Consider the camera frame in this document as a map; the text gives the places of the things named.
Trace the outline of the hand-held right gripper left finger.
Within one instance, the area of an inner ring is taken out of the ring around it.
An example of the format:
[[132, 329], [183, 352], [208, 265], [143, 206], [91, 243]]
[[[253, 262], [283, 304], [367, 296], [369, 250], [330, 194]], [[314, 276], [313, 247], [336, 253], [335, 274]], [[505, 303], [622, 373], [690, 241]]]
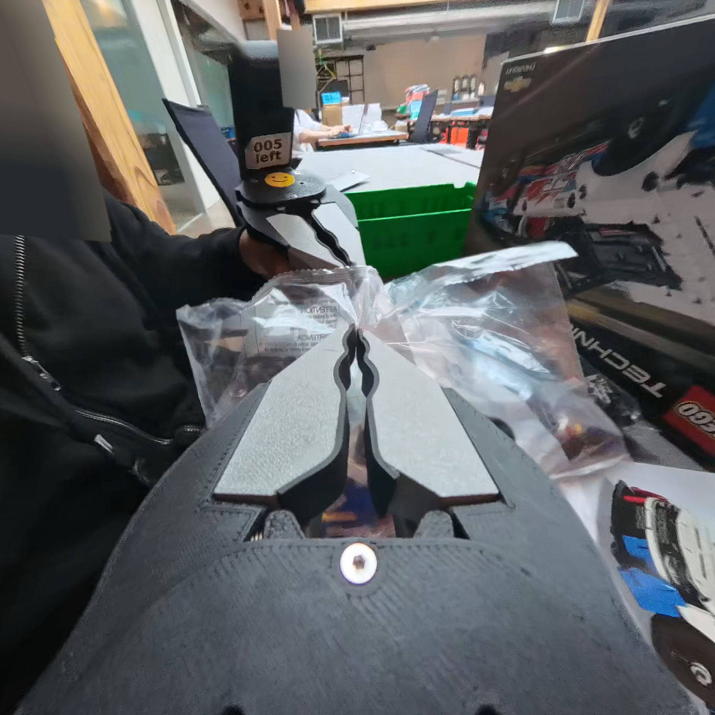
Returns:
[[291, 512], [306, 525], [347, 482], [347, 391], [353, 324], [334, 332], [265, 386], [213, 490], [219, 501]]

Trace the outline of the person's left forearm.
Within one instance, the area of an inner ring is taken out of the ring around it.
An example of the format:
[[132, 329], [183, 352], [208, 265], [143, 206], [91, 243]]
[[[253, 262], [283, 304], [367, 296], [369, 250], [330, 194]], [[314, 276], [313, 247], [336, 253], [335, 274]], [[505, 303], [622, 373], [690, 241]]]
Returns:
[[129, 229], [115, 247], [157, 308], [178, 308], [213, 299], [250, 299], [266, 282], [239, 248], [240, 230], [218, 229], [200, 237], [169, 235], [150, 222]]

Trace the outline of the wooden table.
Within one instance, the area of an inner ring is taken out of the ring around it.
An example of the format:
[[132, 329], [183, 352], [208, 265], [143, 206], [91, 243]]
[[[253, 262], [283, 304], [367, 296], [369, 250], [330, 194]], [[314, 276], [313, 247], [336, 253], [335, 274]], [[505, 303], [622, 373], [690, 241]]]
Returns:
[[335, 137], [320, 139], [316, 147], [319, 150], [382, 147], [396, 145], [408, 139], [409, 134], [405, 131], [341, 132]]

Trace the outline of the black zip jacket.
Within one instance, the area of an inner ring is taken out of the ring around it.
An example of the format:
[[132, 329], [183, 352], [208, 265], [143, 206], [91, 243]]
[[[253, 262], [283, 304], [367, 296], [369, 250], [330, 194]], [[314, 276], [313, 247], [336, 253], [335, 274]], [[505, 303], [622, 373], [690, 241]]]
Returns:
[[176, 312], [156, 307], [115, 247], [153, 221], [107, 191], [104, 203], [110, 242], [1, 238], [2, 714], [205, 425]]

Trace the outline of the white wall vent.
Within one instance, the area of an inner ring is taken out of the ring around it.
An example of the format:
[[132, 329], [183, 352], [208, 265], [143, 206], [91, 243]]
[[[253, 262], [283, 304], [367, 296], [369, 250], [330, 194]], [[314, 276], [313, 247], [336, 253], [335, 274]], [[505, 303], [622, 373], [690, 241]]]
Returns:
[[343, 43], [343, 17], [341, 13], [312, 15], [312, 29], [317, 47], [341, 45]]

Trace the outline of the green plastic bin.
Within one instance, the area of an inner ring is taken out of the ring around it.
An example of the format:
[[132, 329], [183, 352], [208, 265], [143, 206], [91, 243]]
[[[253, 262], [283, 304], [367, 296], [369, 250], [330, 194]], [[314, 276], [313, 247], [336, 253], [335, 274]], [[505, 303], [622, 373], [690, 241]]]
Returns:
[[365, 263], [384, 282], [463, 253], [476, 184], [350, 192]]

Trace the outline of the wooden beam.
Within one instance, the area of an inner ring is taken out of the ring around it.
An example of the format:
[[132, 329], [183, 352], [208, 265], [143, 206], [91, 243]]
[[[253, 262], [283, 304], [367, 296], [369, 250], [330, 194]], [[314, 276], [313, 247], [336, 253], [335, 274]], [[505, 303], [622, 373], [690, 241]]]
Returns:
[[176, 228], [80, 1], [43, 1], [102, 186]]

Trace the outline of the large black car-print box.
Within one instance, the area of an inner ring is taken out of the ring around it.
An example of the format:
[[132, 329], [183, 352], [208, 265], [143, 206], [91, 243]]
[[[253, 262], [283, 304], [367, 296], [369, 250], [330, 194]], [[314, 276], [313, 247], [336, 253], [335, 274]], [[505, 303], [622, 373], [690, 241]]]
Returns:
[[507, 60], [473, 217], [571, 247], [577, 351], [714, 470], [714, 15]]

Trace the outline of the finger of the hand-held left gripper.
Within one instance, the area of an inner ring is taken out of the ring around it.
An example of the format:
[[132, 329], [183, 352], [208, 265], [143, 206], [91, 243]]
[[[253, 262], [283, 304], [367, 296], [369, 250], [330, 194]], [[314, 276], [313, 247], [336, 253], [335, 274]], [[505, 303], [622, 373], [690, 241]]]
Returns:
[[326, 187], [314, 209], [314, 223], [346, 265], [367, 265], [353, 204], [336, 187]]
[[284, 211], [269, 212], [266, 223], [271, 228], [268, 237], [287, 250], [288, 259], [295, 269], [336, 270], [349, 267], [328, 246], [314, 223], [314, 210], [306, 219]]

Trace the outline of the grey flat plate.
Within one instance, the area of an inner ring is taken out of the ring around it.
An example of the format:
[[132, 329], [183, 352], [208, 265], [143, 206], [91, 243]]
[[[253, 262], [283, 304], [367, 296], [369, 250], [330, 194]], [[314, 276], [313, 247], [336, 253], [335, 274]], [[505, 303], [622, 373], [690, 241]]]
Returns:
[[371, 176], [369, 174], [352, 169], [348, 172], [336, 174], [335, 176], [330, 177], [330, 179], [326, 181], [325, 191], [327, 194], [336, 192], [345, 193], [351, 191], [355, 187], [369, 183], [370, 180]]

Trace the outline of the white car instruction booklet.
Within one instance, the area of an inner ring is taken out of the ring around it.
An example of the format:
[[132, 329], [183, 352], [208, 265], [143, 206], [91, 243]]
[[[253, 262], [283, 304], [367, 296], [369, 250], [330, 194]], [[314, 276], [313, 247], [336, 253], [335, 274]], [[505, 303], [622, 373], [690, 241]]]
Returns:
[[697, 712], [713, 714], [713, 473], [623, 462], [558, 485], [643, 637]]

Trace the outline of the clear printed plastic bag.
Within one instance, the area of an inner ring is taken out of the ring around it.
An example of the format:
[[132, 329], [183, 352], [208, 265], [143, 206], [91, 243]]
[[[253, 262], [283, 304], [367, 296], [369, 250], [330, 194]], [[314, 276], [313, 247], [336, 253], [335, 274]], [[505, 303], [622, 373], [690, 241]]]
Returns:
[[504, 424], [552, 478], [610, 468], [627, 456], [624, 438], [587, 392], [554, 268], [575, 256], [548, 241], [387, 284], [367, 266], [298, 270], [250, 299], [194, 299], [176, 317], [207, 425], [354, 325]]

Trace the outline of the person's left hand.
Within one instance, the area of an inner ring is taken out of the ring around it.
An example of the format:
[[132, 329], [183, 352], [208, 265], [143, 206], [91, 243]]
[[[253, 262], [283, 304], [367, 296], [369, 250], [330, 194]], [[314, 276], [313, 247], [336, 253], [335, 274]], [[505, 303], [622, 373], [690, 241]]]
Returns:
[[266, 280], [292, 271], [288, 258], [276, 246], [251, 237], [245, 229], [238, 246], [245, 265]]

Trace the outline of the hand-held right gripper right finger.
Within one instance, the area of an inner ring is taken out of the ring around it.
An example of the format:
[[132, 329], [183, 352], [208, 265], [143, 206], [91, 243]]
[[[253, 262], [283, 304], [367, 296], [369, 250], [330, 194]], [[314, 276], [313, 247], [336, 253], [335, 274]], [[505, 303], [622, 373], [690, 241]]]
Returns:
[[426, 514], [495, 503], [498, 487], [441, 385], [376, 335], [361, 330], [368, 488], [397, 536]]

